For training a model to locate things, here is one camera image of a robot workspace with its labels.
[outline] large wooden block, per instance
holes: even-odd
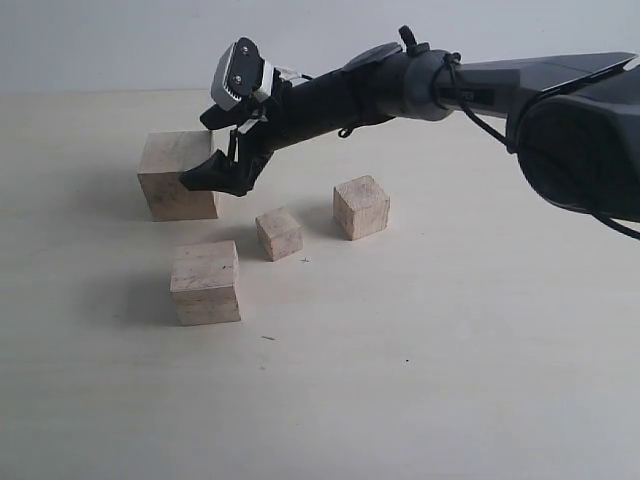
[[[387,228],[390,199],[370,175],[333,189],[333,216],[350,240]]]
[[[284,208],[256,218],[258,238],[272,261],[302,250],[302,227]]]
[[[148,136],[138,180],[156,222],[218,218],[217,192],[190,192],[178,177],[211,156],[208,130],[162,132]]]
[[[240,321],[238,252],[233,241],[181,245],[171,275],[171,297],[183,325]]]

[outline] light wooden table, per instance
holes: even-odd
[[[640,476],[640,243],[462,115],[292,147],[219,220],[152,223],[146,136],[208,106],[0,97],[0,478]],[[365,174],[389,228],[348,242],[332,188]],[[279,207],[305,248],[274,264],[254,218]],[[243,321],[176,326],[174,247],[228,239]]]

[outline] small wooden cube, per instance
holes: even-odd
[[[179,246],[171,297],[180,322],[193,326],[240,321],[238,273],[233,241]]]
[[[190,192],[178,180],[182,172],[207,160],[212,148],[208,130],[148,136],[138,180],[154,221],[218,218],[218,192]]]
[[[258,238],[275,262],[302,250],[302,228],[284,208],[256,218]]]
[[[333,216],[350,240],[387,228],[390,199],[370,175],[333,189]]]

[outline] robotic arm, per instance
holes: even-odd
[[[549,203],[633,232],[611,219],[640,221],[640,68],[627,68],[635,54],[463,64],[457,53],[417,43],[406,26],[400,36],[404,48],[380,45],[317,78],[272,66],[248,38],[233,43],[211,86],[215,104],[200,117],[209,130],[232,127],[229,149],[184,172],[182,184],[243,196],[276,150],[460,110],[517,155]],[[506,119],[505,134],[478,115]]]

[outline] white wall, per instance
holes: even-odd
[[[0,0],[0,93],[207,88],[240,35],[318,74],[404,23],[466,61],[640,51],[639,19],[638,0]]]

